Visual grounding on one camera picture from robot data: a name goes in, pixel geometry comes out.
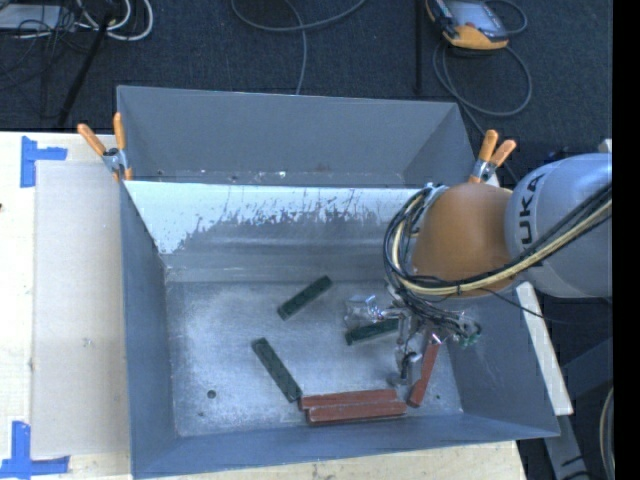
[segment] brown block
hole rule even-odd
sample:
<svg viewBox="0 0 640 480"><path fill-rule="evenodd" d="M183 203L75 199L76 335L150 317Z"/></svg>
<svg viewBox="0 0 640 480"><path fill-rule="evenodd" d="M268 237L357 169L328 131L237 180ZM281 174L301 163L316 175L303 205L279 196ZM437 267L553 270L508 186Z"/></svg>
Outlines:
<svg viewBox="0 0 640 480"><path fill-rule="evenodd" d="M307 422L310 425L326 425L331 423L366 421L398 417L406 412L407 404L402 400L353 405L328 405L311 407L307 411Z"/></svg>
<svg viewBox="0 0 640 480"><path fill-rule="evenodd" d="M395 389L371 389L365 391L347 391L344 393L328 393L326 395L303 396L298 400L301 411L312 407L348 405L362 403L389 402L396 400Z"/></svg>
<svg viewBox="0 0 640 480"><path fill-rule="evenodd" d="M429 378L433 371L433 365L438 357L439 348L439 343L430 343L427 345L427 349L424 353L424 359L422 360L420 380L418 380L411 388L411 394L409 395L409 400L407 400L407 404L411 407L420 407L422 405L422 400L424 400L424 395L427 392L427 386L429 385Z"/></svg>

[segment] bin floor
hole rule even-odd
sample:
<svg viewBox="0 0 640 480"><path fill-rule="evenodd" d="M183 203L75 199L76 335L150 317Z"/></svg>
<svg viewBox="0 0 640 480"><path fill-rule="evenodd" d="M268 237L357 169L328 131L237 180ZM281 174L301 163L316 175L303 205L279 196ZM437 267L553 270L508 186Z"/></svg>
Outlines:
<svg viewBox="0 0 640 480"><path fill-rule="evenodd" d="M266 338L305 395L389 387L396 373L390 333L347 345L345 301L376 294L384 284L334 282L283 321L277 307L300 283L168 283L167 311L175 422L181 436L306 425L251 348ZM398 388L406 396L406 388ZM422 407L410 416L461 412L447 348L442 347Z"/></svg>

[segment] blue corner marker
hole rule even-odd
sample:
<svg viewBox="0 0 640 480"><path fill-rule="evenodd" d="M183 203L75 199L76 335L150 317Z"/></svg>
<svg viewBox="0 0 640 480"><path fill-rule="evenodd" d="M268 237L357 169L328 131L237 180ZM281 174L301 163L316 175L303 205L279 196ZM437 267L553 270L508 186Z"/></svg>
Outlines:
<svg viewBox="0 0 640 480"><path fill-rule="evenodd" d="M32 475L66 473L69 457L51 460L31 460L31 427L21 421L11 425L11 458L0 464L0 478L30 480Z"/></svg>
<svg viewBox="0 0 640 480"><path fill-rule="evenodd" d="M22 163L20 169L20 187L34 187L36 184L36 160L64 160L65 148L38 149L38 143L22 136Z"/></svg>

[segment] dark green block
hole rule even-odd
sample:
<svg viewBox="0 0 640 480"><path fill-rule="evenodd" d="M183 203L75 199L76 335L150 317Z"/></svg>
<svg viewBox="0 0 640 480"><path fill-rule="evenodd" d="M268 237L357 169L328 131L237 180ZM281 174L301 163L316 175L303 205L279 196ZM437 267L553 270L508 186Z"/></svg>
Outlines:
<svg viewBox="0 0 640 480"><path fill-rule="evenodd" d="M317 281L314 281L295 297L289 299L278 308L280 318L288 320L300 311L305 304L308 304L312 300L316 299L320 294L328 290L331 284L331 279L329 279L328 276L322 276Z"/></svg>
<svg viewBox="0 0 640 480"><path fill-rule="evenodd" d="M345 334L345 338L347 339L347 345L352 345L355 342L369 340L397 330L398 320L394 318L353 329Z"/></svg>
<svg viewBox="0 0 640 480"><path fill-rule="evenodd" d="M302 396L302 390L265 338L252 342L251 348L289 402L294 402Z"/></svg>

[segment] yellow cable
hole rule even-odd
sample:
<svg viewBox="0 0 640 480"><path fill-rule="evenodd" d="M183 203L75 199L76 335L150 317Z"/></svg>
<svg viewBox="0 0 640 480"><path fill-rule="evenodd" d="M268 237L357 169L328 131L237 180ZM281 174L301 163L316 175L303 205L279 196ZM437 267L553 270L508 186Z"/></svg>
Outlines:
<svg viewBox="0 0 640 480"><path fill-rule="evenodd" d="M506 279L507 277L510 277L512 275L515 275L515 274L518 274L519 272L521 272L524 269L530 267L531 265L534 265L535 263L538 263L539 261L543 260L544 258L549 256L550 254L555 252L557 249L562 247L564 244L566 244L567 242L569 242L570 240L572 240L573 238L578 236L584 229L586 229L589 225L591 225L591 223L593 223L594 220L596 220L600 215L602 215L604 212L606 212L610 208L611 208L611 201L607 201L605 204L603 204L598 210L596 210L589 217L587 217L583 221L581 221L578 224L576 224L574 227L572 227L565 234L559 236L553 242L551 242L550 244L546 245L545 247L543 247L539 251L537 251L534 254L532 254L531 256L523 259L522 261L520 261L516 265L514 265L514 266L512 266L512 267L510 267L508 269L505 269L502 272L494 274L494 275L492 275L490 277L487 277L485 279L481 279L479 281L474 281L472 283L460 284L460 285L456 285L456 286L446 286L446 287L440 287L440 288L426 288L426 287L423 287L423 286L418 286L418 285L412 283L411 281L407 281L405 279L402 279L399 276L396 276L396 277L397 277L398 281L401 282L407 289L409 289L412 292L414 292L416 294L419 294L419 295L450 295L450 294L457 294L457 293L461 293L461 292L475 290L475 289L478 289L478 288L483 288L483 287L488 286L490 284L493 284L495 282L498 282L498 281L501 281L503 279ZM392 248L392 251L391 251L393 264L398 270L401 270L400 262L399 262L399 259L398 259L398 246L399 246L400 235L401 235L400 231L401 231L400 227L398 227L398 229L396 230L395 235L394 235L393 248Z"/></svg>

